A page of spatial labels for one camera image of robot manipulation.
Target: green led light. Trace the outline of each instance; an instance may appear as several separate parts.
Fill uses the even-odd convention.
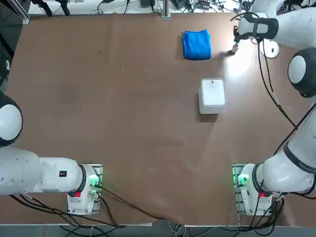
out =
[[[249,175],[240,174],[240,175],[238,176],[238,183],[239,183],[239,186],[240,186],[240,187],[246,186],[248,179],[249,179]]]
[[[90,185],[99,184],[99,177],[97,175],[91,175],[89,180]]]

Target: lid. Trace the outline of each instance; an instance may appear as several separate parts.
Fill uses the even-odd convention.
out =
[[[203,104],[205,106],[225,105],[224,83],[222,79],[203,79],[201,86]]]

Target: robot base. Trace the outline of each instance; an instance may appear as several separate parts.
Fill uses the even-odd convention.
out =
[[[240,214],[253,216],[256,210],[259,193],[255,189],[252,182],[252,170],[255,164],[234,164],[233,175],[235,180],[235,196],[237,210]],[[264,212],[271,206],[272,195],[269,197],[260,197],[256,216],[262,216]]]
[[[86,171],[86,183],[83,191],[75,197],[67,195],[68,213],[76,215],[91,215],[100,212],[101,189],[93,185],[101,185],[103,165],[102,164],[82,164]]]

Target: cable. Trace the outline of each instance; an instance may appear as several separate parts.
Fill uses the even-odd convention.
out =
[[[239,234],[240,234],[240,232],[241,232],[241,231],[239,231],[239,232],[237,232],[236,234],[234,234],[234,236],[233,236],[233,237],[236,237],[237,235],[239,235]]]
[[[124,11],[124,14],[123,14],[123,15],[125,15],[125,13],[126,13],[126,11],[127,11],[127,7],[128,7],[128,4],[129,4],[129,1],[130,1],[130,0],[127,0],[127,1],[126,1],[126,8],[125,8],[125,11]]]
[[[299,6],[300,6],[301,8],[308,8],[308,7],[311,7],[310,4],[311,4],[311,0],[308,0],[308,4],[306,4],[306,5],[304,5],[304,6],[302,6],[302,5],[299,4]]]
[[[97,11],[99,10],[99,7],[101,6],[101,4],[103,3],[103,1],[101,1],[97,7]]]
[[[220,229],[224,230],[224,231],[231,231],[231,232],[236,232],[236,231],[239,231],[239,230],[229,230],[229,229],[225,229],[223,227],[219,227]]]
[[[254,39],[251,39],[250,41],[251,41],[253,44],[257,45],[258,43],[254,43],[253,40],[254,40]]]
[[[270,77],[270,70],[269,70],[268,60],[267,60],[267,56],[266,56],[265,41],[264,40],[262,40],[262,46],[263,46],[263,54],[264,54],[264,58],[265,58],[265,61],[266,61],[266,66],[267,66],[267,71],[268,71],[269,85],[270,85],[271,92],[272,92],[272,94],[274,96],[275,102],[278,104],[278,107],[279,107],[280,111],[289,120],[289,122],[293,125],[293,127],[295,127],[295,124],[293,123],[293,121],[288,117],[288,115],[286,114],[286,112],[282,108],[282,106],[281,106],[280,102],[278,101],[277,96],[276,96],[276,94],[274,92],[274,89],[272,87],[272,82],[271,82],[271,77]]]
[[[43,9],[39,5],[35,4],[35,6],[37,6],[45,15],[47,15],[46,12],[44,12]]]
[[[139,207],[137,207],[137,206],[131,204],[130,202],[128,202],[128,201],[122,199],[122,198],[119,197],[118,195],[114,194],[114,193],[111,192],[110,190],[107,190],[106,188],[104,188],[104,187],[102,187],[102,186],[100,186],[100,185],[94,185],[94,187],[103,189],[104,191],[110,193],[112,196],[116,197],[116,198],[119,199],[120,201],[124,202],[125,204],[127,204],[127,205],[129,205],[129,206],[131,206],[131,207],[133,207],[133,208],[135,208],[136,210],[142,212],[143,214],[145,214],[145,215],[147,215],[147,216],[149,216],[149,217],[155,218],[155,219],[157,219],[157,220],[165,220],[165,219],[162,218],[162,217],[154,216],[154,215],[152,215],[152,214],[150,214],[150,213],[144,211],[143,209],[141,209],[141,208],[139,208]]]
[[[220,3],[219,0],[218,0],[218,3],[219,3],[219,5],[216,3],[216,0],[215,0],[213,4],[214,4],[215,6],[217,6],[217,7],[219,7],[222,12],[224,12],[224,9],[225,9],[225,10],[227,10],[227,11],[234,12],[234,13],[237,14],[237,12],[232,11],[232,10],[229,10],[229,9],[225,8],[224,5],[221,5],[221,3]]]
[[[32,198],[31,196],[28,195],[29,198],[33,199],[34,201],[36,201],[37,203],[39,203],[40,205],[36,204],[36,203],[33,203],[29,200],[27,200],[23,195],[20,195],[20,197],[25,201],[27,202],[28,204],[30,205],[33,205],[33,206],[38,206],[38,207],[42,207],[42,208],[46,208],[46,209],[49,209],[51,211],[53,211],[54,213],[56,213],[58,216],[60,216],[61,218],[63,218],[67,223],[69,223],[70,225],[72,226],[75,226],[72,222],[70,222],[69,220],[67,220],[65,217],[63,217],[61,214],[59,214],[57,211],[59,212],[62,212],[58,209],[55,209],[55,208],[51,208],[51,207],[48,207],[46,206],[45,204],[43,204],[42,202],[40,202],[39,200],[35,199],[35,198]],[[72,216],[69,216],[70,218],[73,219],[73,221],[77,224],[77,226],[81,226]]]
[[[157,0],[157,2],[158,2],[158,6],[159,6],[159,8],[160,8],[160,11],[163,12],[163,10],[162,10],[162,8],[161,8],[161,6],[160,6],[159,0]]]
[[[275,104],[275,106],[281,111],[281,113],[287,118],[287,120],[294,126],[296,127],[295,123],[293,123],[293,121],[288,117],[288,115],[286,114],[286,112],[283,110],[282,106],[280,104],[278,104],[275,99],[273,98],[273,96],[271,95],[271,93],[269,92],[269,89],[267,87],[267,84],[265,82],[265,79],[264,79],[264,76],[263,76],[263,72],[262,72],[262,66],[261,66],[261,59],[260,59],[260,44],[259,44],[259,41],[258,41],[258,61],[259,61],[259,68],[260,68],[260,73],[261,73],[261,78],[262,78],[262,81],[263,81],[263,84],[265,86],[265,89],[269,95],[269,97],[271,98],[271,100],[273,101],[273,103]],[[267,68],[268,70],[268,77],[270,78],[270,71],[269,69]]]
[[[260,236],[269,236],[273,232],[273,230],[275,229],[275,226],[276,226],[277,218],[279,217],[279,215],[281,214],[281,212],[283,211],[283,208],[284,208],[284,199],[283,198],[282,198],[281,202],[282,202],[281,207],[276,213],[271,230],[266,234],[261,234],[261,233],[258,233],[256,230],[254,230],[256,232],[256,234],[258,234]]]
[[[75,228],[74,230],[69,231],[69,233],[66,234],[65,237],[67,237],[67,236],[69,236],[69,235],[71,235],[71,234],[75,234],[75,231],[78,230],[78,229],[80,229],[80,228],[81,228],[81,227],[77,227],[77,228]]]
[[[250,223],[250,225],[249,225],[250,228],[251,228],[251,226],[252,226],[252,224],[253,224],[253,222],[254,222],[254,220],[255,220],[256,214],[257,214],[259,199],[260,199],[260,196],[259,196],[259,194],[258,194],[258,199],[257,199],[257,204],[256,204],[255,213],[253,214],[252,221],[251,221],[251,223]]]
[[[99,236],[107,236],[107,237],[110,237],[108,234],[118,229],[117,227],[115,227],[113,230],[110,230],[110,231],[105,232],[105,231],[101,230],[100,228],[98,228],[97,226],[92,226],[94,229],[96,229],[96,230],[98,230],[99,232],[101,232],[101,234],[98,234],[98,235],[82,235],[82,234],[75,233],[75,231],[78,230],[78,229],[80,229],[80,228],[86,228],[86,229],[87,229],[86,226],[77,227],[77,228],[75,228],[75,229],[72,230],[72,231],[67,230],[67,229],[66,229],[65,227],[63,227],[63,226],[59,226],[59,227],[62,228],[63,230],[65,230],[65,231],[69,232],[69,234],[74,234],[74,235],[76,235],[76,236],[81,236],[81,237],[99,237]]]
[[[234,21],[237,17],[243,16],[243,15],[247,15],[247,14],[251,14],[251,15],[254,15],[254,16],[260,18],[260,16],[259,16],[258,14],[254,13],[254,12],[251,12],[251,11],[248,11],[248,12],[243,12],[243,13],[237,14],[237,15],[234,16],[232,19],[230,19],[230,21]]]
[[[310,115],[310,113],[316,108],[316,103],[313,104],[313,106],[306,112],[306,114],[302,117],[302,119],[296,124],[295,128],[286,136],[286,138],[280,143],[280,145],[277,147],[274,155],[278,153],[280,148],[284,145],[284,143],[293,135],[293,133],[298,129],[298,127],[304,122],[304,120]]]
[[[78,218],[82,218],[82,219],[86,219],[86,220],[89,220],[89,221],[94,221],[94,222],[98,222],[98,223],[101,223],[101,224],[105,224],[105,225],[109,225],[109,226],[116,227],[116,226],[114,226],[114,225],[112,225],[112,224],[110,224],[110,223],[104,222],[104,221],[95,220],[95,219],[92,219],[92,218],[89,218],[89,217],[86,217],[86,216],[82,216],[82,215],[76,215],[76,214],[72,214],[72,213],[62,212],[61,210],[58,210],[57,208],[54,208],[54,210],[60,211],[60,213],[57,214],[57,213],[52,212],[52,211],[47,211],[47,210],[45,210],[45,209],[40,209],[40,208],[31,206],[31,205],[28,205],[28,204],[24,203],[23,201],[21,201],[20,199],[18,199],[17,197],[13,196],[13,195],[10,195],[10,197],[13,198],[14,200],[16,200],[17,202],[19,202],[20,204],[22,204],[23,206],[26,206],[26,207],[29,207],[29,208],[31,208],[31,209],[38,210],[38,211],[41,211],[41,212],[45,212],[45,213],[49,213],[49,214],[54,214],[54,215],[76,216],[76,217],[78,217]]]
[[[190,2],[186,5],[186,7],[184,8],[184,10],[181,13],[184,13],[185,10],[191,5],[192,0],[190,0]]]
[[[107,211],[108,211],[108,214],[109,214],[109,217],[110,217],[112,223],[113,223],[117,228],[124,228],[125,226],[120,226],[120,225],[119,225],[118,223],[116,223],[116,221],[114,220],[114,217],[113,217],[113,215],[112,215],[112,213],[111,213],[111,211],[110,211],[110,207],[109,207],[108,203],[105,201],[105,199],[104,199],[103,197],[101,197],[101,196],[99,196],[99,199],[104,203],[104,205],[105,205],[105,207],[106,207],[106,209],[107,209]]]
[[[184,225],[179,225],[179,228],[177,228],[178,225],[179,225],[179,224],[176,224],[175,229],[173,229],[173,228],[171,227],[171,224],[170,224],[170,221],[169,221],[169,227],[170,227],[171,231],[173,232],[173,234],[171,235],[171,237],[173,237],[173,236],[178,237],[177,234],[179,234],[179,233],[182,231],[182,229],[183,229],[183,235],[182,235],[182,237],[184,237],[184,235],[186,234],[186,227],[185,227]]]
[[[59,6],[59,8],[57,8],[56,11],[54,11],[53,15],[55,15],[55,13],[61,8],[61,5]]]
[[[202,5],[201,1],[200,1],[200,0],[197,0],[197,2],[198,2],[198,4],[200,4],[200,6],[201,6],[201,10],[205,13],[205,10],[204,10],[204,7],[203,7],[203,5]]]

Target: black cable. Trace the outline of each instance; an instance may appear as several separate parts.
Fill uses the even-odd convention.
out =
[[[224,7],[224,5],[221,5],[221,3],[220,2],[218,2],[219,3],[219,5],[216,3],[216,1],[213,3],[215,6],[217,6],[217,7],[219,7],[221,10],[222,10],[222,12],[224,12],[224,9],[225,10],[227,10],[227,11],[230,11],[230,12],[234,12],[234,13],[236,13],[237,14],[237,12],[235,12],[235,11],[232,11],[232,10],[229,10],[229,9],[227,9],[226,7]]]
[[[265,61],[266,61],[266,66],[267,66],[267,71],[268,71],[268,80],[269,80],[270,89],[271,89],[271,92],[274,93],[272,82],[271,82],[271,77],[270,77],[270,70],[269,70],[268,60],[267,60],[267,56],[266,56],[265,41],[264,40],[262,40],[262,47],[263,47],[263,55],[264,55],[264,58],[265,58]]]
[[[310,199],[310,200],[315,200],[316,199],[316,197],[309,197],[309,196],[305,196],[305,195],[300,195],[298,193],[291,193],[291,194],[298,195],[300,197],[307,198],[307,199]]]
[[[55,13],[61,8],[61,5],[59,6],[59,8],[57,8],[56,11],[54,11],[54,13],[52,15],[55,15]]]
[[[251,11],[248,11],[248,12],[243,12],[243,13],[237,14],[237,15],[234,16],[232,19],[230,19],[230,21],[234,21],[237,17],[243,16],[243,15],[247,15],[247,14],[251,14],[251,15],[254,15],[254,16],[260,18],[260,16],[259,16],[258,14],[254,13],[254,12],[251,12]]]
[[[202,5],[202,3],[201,3],[201,1],[200,0],[197,0],[198,1],[198,3],[200,4],[200,6],[201,6],[201,10],[205,13],[205,10],[204,10],[204,7],[203,7],[203,5]]]
[[[254,222],[254,220],[255,220],[255,218],[256,218],[256,214],[257,214],[257,210],[258,210],[258,204],[259,204],[259,199],[260,199],[260,197],[259,197],[259,194],[258,194],[258,199],[257,199],[257,204],[256,204],[255,213],[253,214],[251,223],[250,223],[250,225],[249,225],[250,228],[252,227],[252,224],[253,224],[253,222]]]
[[[254,39],[251,39],[250,41],[251,41],[253,44],[257,45],[258,43],[254,43],[253,40],[254,40]]]
[[[189,5],[191,4],[191,2],[192,2],[192,0],[191,0],[188,4],[186,4],[186,7],[184,8],[184,10],[183,10],[181,13],[184,13],[184,12],[185,12],[185,10],[189,7]]]
[[[81,228],[81,227],[77,227],[77,228],[75,228],[74,230],[69,231],[68,234],[65,235],[65,237],[67,237],[67,236],[69,236],[69,235],[71,235],[71,234],[75,234],[75,231],[78,230],[78,229],[80,229],[80,228]]]
[[[23,201],[21,201],[20,199],[18,199],[17,197],[13,196],[13,195],[10,195],[10,197],[12,197],[14,200],[16,200],[17,202],[19,202],[19,203],[22,204],[23,206],[26,206],[26,207],[29,207],[29,208],[31,208],[31,209],[38,210],[38,211],[41,211],[41,212],[45,212],[45,213],[48,213],[48,214],[76,216],[76,217],[78,217],[78,218],[82,218],[82,219],[85,219],[85,220],[94,221],[94,222],[98,222],[98,223],[101,223],[101,224],[105,224],[105,225],[109,225],[109,226],[116,227],[116,226],[114,226],[114,225],[112,225],[112,224],[110,224],[110,223],[104,222],[104,221],[95,220],[95,219],[92,219],[92,218],[89,218],[89,217],[86,217],[86,216],[82,216],[82,215],[76,215],[76,214],[72,214],[72,213],[62,212],[61,210],[58,210],[58,211],[60,211],[60,213],[59,213],[59,214],[56,214],[55,212],[52,212],[52,211],[47,211],[47,210],[45,210],[45,209],[40,209],[40,208],[31,206],[31,205],[28,205],[28,204],[24,203]]]
[[[301,8],[308,8],[310,7],[310,4],[311,4],[311,0],[308,0],[308,4],[302,6],[302,5],[299,5]]]
[[[281,212],[283,211],[283,207],[284,207],[284,199],[283,198],[282,198],[281,202],[282,202],[281,207],[276,213],[271,230],[266,234],[261,234],[261,233],[258,233],[256,230],[254,230],[256,232],[256,234],[258,234],[260,236],[269,236],[273,232],[273,230],[275,229],[275,226],[276,226],[277,219],[278,219],[279,215],[281,214]]]
[[[124,228],[125,226],[120,226],[120,225],[119,225],[118,223],[116,223],[116,221],[114,220],[114,217],[113,217],[113,215],[112,215],[112,213],[111,213],[110,207],[109,207],[108,203],[105,201],[105,199],[104,199],[103,197],[101,197],[101,196],[99,196],[99,199],[104,203],[104,205],[105,205],[105,207],[106,207],[106,209],[107,209],[107,211],[108,211],[108,214],[109,214],[109,217],[110,217],[112,223],[113,223],[117,228]]]
[[[269,92],[269,89],[267,87],[267,84],[266,84],[266,81],[264,79],[264,76],[263,76],[263,71],[262,71],[262,66],[261,66],[261,59],[260,59],[260,44],[259,44],[259,41],[258,41],[258,61],[259,61],[259,69],[260,69],[260,73],[261,73],[261,78],[262,78],[262,81],[263,81],[263,84],[265,86],[265,89],[269,95],[269,97],[271,98],[271,100],[273,101],[273,103],[275,104],[275,106],[281,111],[281,113],[287,118],[287,120],[294,126],[296,127],[295,123],[293,123],[293,121],[289,118],[289,116],[286,114],[286,112],[284,111],[284,109],[282,108],[282,106],[280,104],[278,104],[275,99],[273,98],[273,96],[271,95],[271,93]]]
[[[128,201],[122,199],[122,198],[119,197],[118,195],[114,194],[113,192],[111,192],[110,190],[107,190],[107,189],[104,188],[104,187],[101,187],[100,185],[95,185],[94,187],[103,189],[104,191],[110,193],[112,196],[116,197],[116,198],[119,199],[120,201],[124,202],[125,204],[127,204],[127,205],[129,205],[129,206],[131,206],[131,207],[133,207],[133,208],[135,208],[136,210],[142,212],[143,214],[145,214],[145,215],[147,215],[147,216],[149,216],[149,217],[155,218],[155,219],[157,219],[157,220],[165,220],[165,219],[162,218],[162,217],[154,216],[154,215],[152,215],[152,214],[150,214],[150,213],[144,211],[143,209],[141,209],[141,208],[139,208],[139,207],[137,207],[137,206],[131,204],[130,202],[128,202]]]
[[[280,143],[277,147],[274,155],[278,153],[280,148],[286,143],[286,141],[293,135],[293,133],[298,129],[298,127],[304,122],[304,120],[310,115],[310,113],[316,108],[316,103],[306,112],[306,114],[302,117],[302,119],[296,124],[295,128],[286,136],[286,138]]]
[[[130,0],[127,0],[127,1],[126,1],[126,8],[125,8],[125,11],[124,11],[124,14],[123,14],[123,15],[125,15],[125,13],[126,13],[126,11],[127,11],[127,7],[128,7],[128,4],[129,4],[129,1],[130,1]]]
[[[99,5],[98,5],[98,7],[97,7],[97,11],[100,10],[99,7],[101,6],[102,3],[103,3],[103,1],[101,1],[101,2],[99,3]]]
[[[82,234],[76,233],[75,231],[78,230],[78,229],[80,229],[80,228],[91,229],[92,226],[81,226],[81,227],[75,228],[75,229],[72,230],[72,231],[70,231],[70,230],[64,228],[63,226],[59,226],[59,227],[62,228],[63,230],[65,230],[65,231],[69,232],[69,234],[74,234],[74,235],[76,235],[76,236],[81,236],[81,237],[99,237],[99,236],[110,237],[110,236],[108,235],[108,233],[113,232],[114,230],[117,229],[117,227],[115,227],[113,230],[110,230],[110,231],[105,232],[105,231],[101,230],[100,228],[98,228],[98,227],[96,227],[96,226],[93,226],[93,228],[96,229],[96,230],[98,230],[99,232],[101,232],[101,234],[98,234],[98,235],[82,235]]]
[[[223,227],[220,227],[220,229],[224,230],[224,231],[230,231],[230,232],[236,232],[236,231],[239,231],[239,230],[229,230],[229,229],[225,229]]]
[[[160,6],[159,0],[157,0],[157,2],[158,2],[158,6],[159,6],[159,8],[160,8],[160,11],[163,12],[163,10],[162,10],[162,8],[161,8],[161,6]]]
[[[236,234],[234,234],[233,237],[236,237],[237,235],[239,235],[241,233],[241,231],[238,231]]]
[[[292,10],[292,0],[287,0],[287,1],[288,1],[287,11],[291,11]]]
[[[42,208],[46,208],[46,209],[49,209],[49,210],[53,211],[53,212],[56,213],[58,216],[60,216],[61,218],[63,218],[67,223],[69,223],[69,224],[72,225],[72,226],[75,226],[71,221],[67,220],[67,218],[65,218],[65,217],[63,217],[62,215],[58,214],[58,212],[57,212],[54,208],[50,208],[50,207],[46,206],[45,204],[41,203],[39,200],[37,200],[37,199],[35,199],[35,198],[33,199],[34,201],[37,201],[40,205],[38,205],[38,204],[36,204],[36,203],[33,203],[33,202],[27,200],[23,195],[20,195],[20,197],[21,197],[25,202],[27,202],[27,203],[30,204],[30,205],[38,206],[38,207],[42,207]],[[79,224],[73,217],[71,217],[71,218],[74,220],[74,222],[77,224],[77,226],[80,226],[80,224]]]

